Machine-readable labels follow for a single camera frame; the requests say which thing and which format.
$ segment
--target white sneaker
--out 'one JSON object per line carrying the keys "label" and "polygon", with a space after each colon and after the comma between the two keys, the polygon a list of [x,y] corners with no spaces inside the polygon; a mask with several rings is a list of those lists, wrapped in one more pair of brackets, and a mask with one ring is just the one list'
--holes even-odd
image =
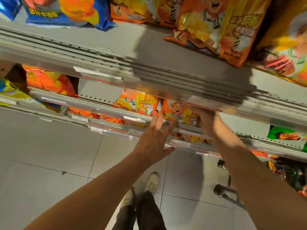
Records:
{"label": "white sneaker", "polygon": [[122,204],[120,205],[119,208],[121,209],[125,206],[133,205],[134,196],[135,196],[134,189],[133,187],[131,187],[126,193],[126,195],[123,197]]}
{"label": "white sneaker", "polygon": [[159,187],[159,174],[152,172],[146,181],[145,191],[150,191],[154,195]]}

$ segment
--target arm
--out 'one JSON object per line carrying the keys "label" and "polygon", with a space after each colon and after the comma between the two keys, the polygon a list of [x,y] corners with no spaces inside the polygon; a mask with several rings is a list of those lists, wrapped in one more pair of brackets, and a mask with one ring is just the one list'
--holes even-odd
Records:
{"label": "arm", "polygon": [[232,182],[258,230],[307,226],[307,202],[273,174],[222,121],[218,113],[193,108],[203,131],[220,152]]}
{"label": "arm", "polygon": [[162,133],[163,118],[161,113],[157,119],[155,112],[132,153],[49,208],[24,230],[105,229],[121,199],[141,174],[175,150],[164,149],[164,143],[177,121]]}

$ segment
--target dark pants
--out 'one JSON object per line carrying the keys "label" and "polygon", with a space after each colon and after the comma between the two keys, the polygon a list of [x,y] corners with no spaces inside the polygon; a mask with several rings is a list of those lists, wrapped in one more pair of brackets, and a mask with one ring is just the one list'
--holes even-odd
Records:
{"label": "dark pants", "polygon": [[146,191],[136,200],[136,210],[132,205],[121,208],[112,230],[133,230],[135,219],[139,230],[166,230],[161,212],[153,195]]}

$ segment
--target person's left hand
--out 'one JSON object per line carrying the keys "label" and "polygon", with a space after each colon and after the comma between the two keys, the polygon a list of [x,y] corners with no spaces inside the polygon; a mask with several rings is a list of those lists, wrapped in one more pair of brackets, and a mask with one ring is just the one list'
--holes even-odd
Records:
{"label": "person's left hand", "polygon": [[149,163],[149,166],[162,160],[176,149],[175,147],[164,149],[164,144],[167,137],[172,133],[173,128],[177,124],[177,119],[175,119],[164,132],[161,132],[160,130],[163,125],[164,112],[160,112],[158,119],[157,116],[158,113],[155,111],[150,127],[148,127],[141,135],[133,150],[134,153],[138,153],[140,156],[145,156],[144,159]]}

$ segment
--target blue chip bag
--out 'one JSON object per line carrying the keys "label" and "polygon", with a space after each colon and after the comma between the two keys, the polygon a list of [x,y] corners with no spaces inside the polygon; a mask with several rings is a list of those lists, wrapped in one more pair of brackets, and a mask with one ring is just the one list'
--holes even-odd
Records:
{"label": "blue chip bag", "polygon": [[0,13],[13,21],[20,10],[20,0],[0,0]]}
{"label": "blue chip bag", "polygon": [[105,30],[109,21],[108,0],[22,0],[27,24],[81,27],[90,23]]}

